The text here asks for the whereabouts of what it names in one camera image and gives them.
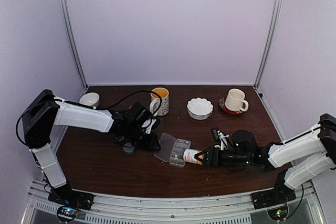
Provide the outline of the grey bottle cap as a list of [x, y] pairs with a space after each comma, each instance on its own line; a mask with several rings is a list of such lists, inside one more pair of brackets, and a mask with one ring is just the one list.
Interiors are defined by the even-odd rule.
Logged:
[[132, 143], [125, 143], [123, 146], [123, 151], [126, 154], [131, 155], [135, 152], [135, 146]]

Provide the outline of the grey-capped orange label bottle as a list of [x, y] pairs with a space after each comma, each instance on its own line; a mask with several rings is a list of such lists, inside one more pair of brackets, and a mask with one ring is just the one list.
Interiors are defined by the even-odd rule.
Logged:
[[201, 151], [199, 151], [199, 150], [194, 150], [194, 149], [187, 148], [187, 149], [184, 150], [183, 160], [185, 162], [188, 162], [188, 163], [203, 165], [201, 161], [199, 161], [195, 158], [195, 155], [200, 153], [200, 152]]

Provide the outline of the clear plastic pill organizer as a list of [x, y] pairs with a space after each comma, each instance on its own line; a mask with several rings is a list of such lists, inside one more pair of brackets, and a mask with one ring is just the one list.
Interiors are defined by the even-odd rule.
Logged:
[[187, 148], [190, 148], [191, 142], [180, 138], [175, 138], [167, 133], [162, 133], [159, 144], [160, 151], [154, 152], [154, 157], [159, 160], [169, 163], [172, 166], [184, 167], [186, 161], [183, 154]]

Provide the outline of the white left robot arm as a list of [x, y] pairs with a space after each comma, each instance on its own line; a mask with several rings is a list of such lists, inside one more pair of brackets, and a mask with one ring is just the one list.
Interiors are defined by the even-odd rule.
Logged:
[[155, 112], [136, 102], [126, 110], [114, 106], [97, 108], [57, 97], [51, 90], [43, 90], [19, 116], [15, 130], [23, 130], [18, 140], [28, 147], [39, 168], [47, 178], [55, 196], [64, 205], [71, 205], [76, 197], [68, 188], [68, 179], [58, 162], [50, 135], [55, 126], [75, 127], [114, 135], [127, 140], [137, 149], [159, 151], [159, 124]]

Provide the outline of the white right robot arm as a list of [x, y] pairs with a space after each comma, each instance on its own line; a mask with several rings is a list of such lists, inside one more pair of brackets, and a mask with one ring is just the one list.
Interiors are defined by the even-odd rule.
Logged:
[[217, 146], [194, 155], [204, 166], [248, 165], [264, 172], [273, 171], [294, 160], [300, 164], [279, 173], [276, 187], [269, 192], [272, 203], [279, 204], [306, 181], [328, 169], [335, 169], [335, 117], [323, 114], [309, 130], [284, 142], [257, 145], [253, 133], [238, 130], [231, 137], [212, 129]]

